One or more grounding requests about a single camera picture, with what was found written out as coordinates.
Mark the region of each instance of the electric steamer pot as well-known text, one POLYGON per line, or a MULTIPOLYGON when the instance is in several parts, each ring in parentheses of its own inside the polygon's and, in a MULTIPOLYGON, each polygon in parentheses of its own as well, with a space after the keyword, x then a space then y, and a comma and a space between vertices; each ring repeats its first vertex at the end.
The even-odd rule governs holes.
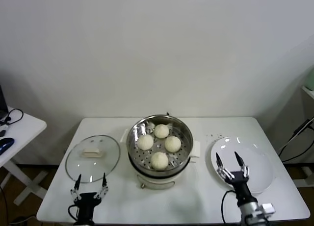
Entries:
POLYGON ((153 115, 137 122, 130 129, 126 144, 133 167, 144 176, 156 179, 176 176, 185 169, 191 158, 198 158, 200 152, 199 142, 193 141, 192 133, 187 125, 178 118, 169 115, 153 115), (169 136, 173 135, 181 140, 182 145, 178 152, 168 152, 165 148, 165 139, 155 137, 154 128, 159 124, 167 125, 169 136), (137 147, 138 138, 145 134, 150 134, 154 138, 153 147, 147 151, 137 147), (154 170, 151 165, 151 157, 158 151, 166 153, 169 159, 169 164, 163 171, 154 170))

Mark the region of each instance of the white plate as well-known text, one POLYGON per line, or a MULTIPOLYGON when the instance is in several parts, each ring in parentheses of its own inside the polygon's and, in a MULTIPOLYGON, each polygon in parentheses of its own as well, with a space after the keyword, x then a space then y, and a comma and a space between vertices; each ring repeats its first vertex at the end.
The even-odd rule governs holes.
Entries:
POLYGON ((215 170, 216 152, 225 168, 229 171, 239 171, 240 166, 236 161, 235 151, 249 166, 250 178, 247 183, 252 194, 265 191, 273 181, 274 173, 267 156, 255 145, 238 137, 227 137, 218 140, 211 149, 211 162, 215 170))

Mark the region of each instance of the black cable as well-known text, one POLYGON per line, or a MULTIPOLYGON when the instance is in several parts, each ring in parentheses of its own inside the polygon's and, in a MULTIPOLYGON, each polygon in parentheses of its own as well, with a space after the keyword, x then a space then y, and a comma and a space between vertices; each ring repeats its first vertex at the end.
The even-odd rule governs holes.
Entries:
POLYGON ((234 190, 228 190, 227 192, 225 192, 224 196, 222 197, 222 201, 221 201, 221 217, 222 217, 222 221, 224 222, 224 224, 226 224, 225 221, 225 217, 224 217, 224 200, 225 197, 228 193, 236 193, 234 190))
POLYGON ((5 197, 4 191, 1 188, 1 186, 0 186, 0 189, 1 189, 1 192, 2 192, 2 195, 3 195, 3 198, 4 198, 4 202, 5 202, 5 214, 6 214, 6 225, 7 225, 9 223, 8 203, 6 201, 6 197, 5 197))
POLYGON ((75 217, 72 215, 72 213, 70 212, 70 209, 71 209, 72 207, 76 207, 76 205, 70 205, 70 206, 69 206, 69 208, 68 208, 68 214, 71 216, 72 219, 74 219, 75 221, 77 221, 78 219, 75 218, 75 217))
POLYGON ((292 158, 289 158, 288 160, 285 160, 285 161, 283 161, 283 162, 291 161, 292 159, 295 159, 295 158, 297 158, 297 157, 299 157, 299 156, 302 156, 304 153, 306 153, 308 150, 310 150, 310 148, 311 148, 313 145, 314 145, 314 140, 313 140, 313 142, 311 143, 311 145, 310 145, 307 149, 305 149, 304 152, 300 153, 300 154, 297 155, 297 156, 294 156, 294 157, 292 157, 292 158))
POLYGON ((279 153, 279 157, 281 156, 281 154, 283 153, 283 151, 286 149, 287 145, 290 143, 290 140, 294 139, 296 136, 300 135, 301 133, 303 133, 306 128, 311 128, 311 124, 313 123, 314 117, 312 117, 311 119, 307 119, 305 120, 305 122, 300 125, 294 132, 293 135, 291 136, 291 138, 289 138, 289 140, 287 141, 287 143, 282 147, 280 153, 279 153))
POLYGON ((12 109, 12 110, 8 113, 8 115, 7 115, 6 118, 4 119, 4 122, 5 122, 5 124, 7 124, 7 125, 9 126, 9 125, 12 125, 12 124, 14 124, 14 123, 16 123, 16 122, 19 122, 19 121, 23 118, 23 116, 24 116, 24 112, 23 112, 22 110, 20 110, 19 108, 14 108, 14 109, 12 109), (19 119, 17 119, 16 121, 13 121, 13 122, 9 123, 8 121, 9 121, 9 119, 11 119, 11 118, 10 118, 10 114, 11 114, 13 111, 20 111, 22 115, 21 115, 21 117, 20 117, 19 119))
MULTIPOLYGON (((293 139, 294 136, 295 136, 295 135, 292 135, 291 138, 289 138, 288 142, 289 142, 291 139, 293 139)), ((283 146, 283 149, 281 149, 281 151, 280 151, 280 153, 279 153, 279 155, 278 155, 279 157, 280 157, 280 155, 283 153, 283 151, 286 149, 286 147, 287 147, 287 145, 288 145, 288 142, 287 142, 286 145, 283 146)))

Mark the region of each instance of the computer mouse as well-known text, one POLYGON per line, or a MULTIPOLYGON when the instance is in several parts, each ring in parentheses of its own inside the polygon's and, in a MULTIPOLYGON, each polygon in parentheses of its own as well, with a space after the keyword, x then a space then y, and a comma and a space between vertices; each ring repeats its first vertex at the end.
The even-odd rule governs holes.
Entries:
POLYGON ((0 155, 7 151, 9 147, 14 144, 14 139, 12 138, 4 138, 0 139, 0 155))

